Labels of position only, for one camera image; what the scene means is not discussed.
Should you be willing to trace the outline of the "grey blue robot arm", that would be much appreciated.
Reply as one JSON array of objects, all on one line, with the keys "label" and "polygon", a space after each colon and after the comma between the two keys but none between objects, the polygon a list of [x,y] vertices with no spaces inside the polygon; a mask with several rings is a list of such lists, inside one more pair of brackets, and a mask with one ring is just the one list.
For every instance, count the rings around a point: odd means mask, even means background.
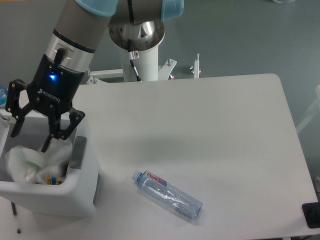
[{"label": "grey blue robot arm", "polygon": [[184,5],[182,0],[68,0],[32,82],[9,83],[5,109],[15,119],[11,137],[36,111],[48,118],[42,152],[52,139],[67,139],[85,117],[73,107],[73,98],[105,31],[179,18]]}]

